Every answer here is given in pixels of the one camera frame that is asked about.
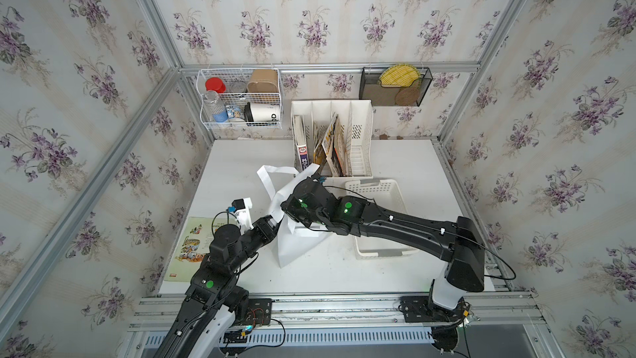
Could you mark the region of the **white insulated delivery bag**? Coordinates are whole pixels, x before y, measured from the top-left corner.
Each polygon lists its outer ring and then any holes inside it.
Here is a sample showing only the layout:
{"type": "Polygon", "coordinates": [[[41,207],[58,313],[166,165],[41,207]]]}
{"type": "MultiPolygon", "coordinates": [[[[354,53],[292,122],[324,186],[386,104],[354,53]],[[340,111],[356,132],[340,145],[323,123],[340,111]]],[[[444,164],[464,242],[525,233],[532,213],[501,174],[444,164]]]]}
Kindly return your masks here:
{"type": "Polygon", "coordinates": [[[326,233],[309,231],[304,225],[285,214],[282,209],[283,202],[292,195],[294,188],[318,170],[317,164],[311,164],[301,172],[298,172],[294,167],[269,165],[263,165],[257,171],[257,175],[271,199],[266,214],[271,215],[276,222],[281,223],[277,237],[277,257],[280,268],[284,268],[301,258],[327,238],[326,233]],[[272,174],[288,174],[292,176],[292,179],[284,187],[276,189],[271,179],[272,174]]]}

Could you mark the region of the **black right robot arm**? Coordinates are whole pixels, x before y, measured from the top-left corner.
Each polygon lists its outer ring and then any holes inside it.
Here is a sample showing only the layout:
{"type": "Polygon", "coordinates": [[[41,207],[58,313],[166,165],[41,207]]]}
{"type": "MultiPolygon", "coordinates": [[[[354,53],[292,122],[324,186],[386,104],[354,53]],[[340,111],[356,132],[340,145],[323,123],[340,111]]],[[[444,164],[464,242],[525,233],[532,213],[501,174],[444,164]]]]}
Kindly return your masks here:
{"type": "Polygon", "coordinates": [[[485,291],[485,243],[472,219],[429,220],[381,207],[361,195],[336,197],[318,180],[299,182],[281,204],[294,221],[336,235],[407,245],[445,263],[432,283],[432,303],[453,310],[467,293],[485,291]]]}

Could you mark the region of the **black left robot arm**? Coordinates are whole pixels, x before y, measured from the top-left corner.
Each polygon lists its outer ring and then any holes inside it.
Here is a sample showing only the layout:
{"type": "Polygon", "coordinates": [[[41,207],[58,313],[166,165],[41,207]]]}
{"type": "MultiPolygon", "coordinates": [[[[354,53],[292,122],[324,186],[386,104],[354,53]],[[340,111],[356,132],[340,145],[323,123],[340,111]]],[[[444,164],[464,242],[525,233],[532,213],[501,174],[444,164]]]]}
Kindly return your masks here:
{"type": "Polygon", "coordinates": [[[243,264],[275,240],[280,225],[266,215],[245,232],[237,225],[218,228],[156,357],[207,357],[212,353],[236,318],[247,313],[249,292],[238,286],[243,264]]]}

